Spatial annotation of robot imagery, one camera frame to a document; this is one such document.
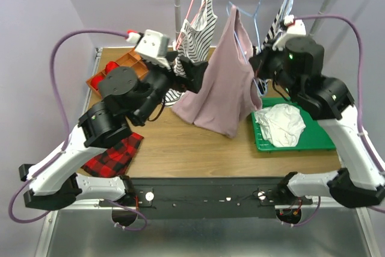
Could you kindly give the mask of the mauve tank top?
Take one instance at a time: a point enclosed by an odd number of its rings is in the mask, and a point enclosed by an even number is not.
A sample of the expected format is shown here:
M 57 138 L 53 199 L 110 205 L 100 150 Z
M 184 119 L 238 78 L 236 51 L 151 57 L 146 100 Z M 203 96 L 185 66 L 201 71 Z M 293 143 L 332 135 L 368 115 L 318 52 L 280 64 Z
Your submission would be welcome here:
M 198 93 L 186 92 L 172 111 L 184 122 L 229 138 L 250 113 L 262 108 L 249 63 L 253 45 L 232 6 L 219 44 L 211 55 Z

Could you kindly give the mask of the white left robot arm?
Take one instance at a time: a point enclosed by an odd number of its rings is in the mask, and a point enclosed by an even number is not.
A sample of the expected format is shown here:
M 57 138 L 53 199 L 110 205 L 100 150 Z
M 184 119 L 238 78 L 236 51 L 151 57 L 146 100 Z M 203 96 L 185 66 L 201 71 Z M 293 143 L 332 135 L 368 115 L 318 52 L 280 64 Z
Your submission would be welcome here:
M 149 71 L 139 79 L 134 69 L 120 66 L 99 82 L 102 100 L 78 120 L 66 148 L 56 148 L 39 163 L 19 167 L 21 181 L 28 184 L 23 194 L 27 208 L 56 211 L 77 200 L 108 199 L 121 206 L 133 200 L 134 188 L 128 177 L 81 177 L 77 170 L 93 157 L 113 148 L 144 126 L 170 88 L 197 93 L 208 62 L 193 63 L 182 57 L 185 76 L 173 70 L 148 64 Z

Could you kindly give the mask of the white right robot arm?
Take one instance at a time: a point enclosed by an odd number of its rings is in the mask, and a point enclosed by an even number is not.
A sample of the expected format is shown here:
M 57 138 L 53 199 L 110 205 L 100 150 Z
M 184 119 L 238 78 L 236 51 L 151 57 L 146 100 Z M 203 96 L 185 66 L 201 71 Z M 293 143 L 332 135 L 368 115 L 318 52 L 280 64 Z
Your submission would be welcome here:
M 318 122 L 336 147 L 341 168 L 328 173 L 288 173 L 271 193 L 292 203 L 298 197 L 331 197 L 347 208 L 377 206 L 384 200 L 384 175 L 375 149 L 358 123 L 358 109 L 348 87 L 322 74 L 324 48 L 306 36 L 289 39 L 282 50 L 271 44 L 249 59 L 260 79 L 271 79 L 290 100 Z

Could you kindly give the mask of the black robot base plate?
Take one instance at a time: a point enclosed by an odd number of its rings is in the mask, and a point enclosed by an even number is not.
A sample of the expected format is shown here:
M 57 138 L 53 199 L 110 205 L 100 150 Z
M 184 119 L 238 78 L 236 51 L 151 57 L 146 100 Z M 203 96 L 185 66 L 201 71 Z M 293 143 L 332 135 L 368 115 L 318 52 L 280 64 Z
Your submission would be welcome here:
M 127 178 L 116 202 L 138 206 L 148 219 L 275 218 L 278 205 L 310 205 L 305 197 L 277 193 L 280 177 Z

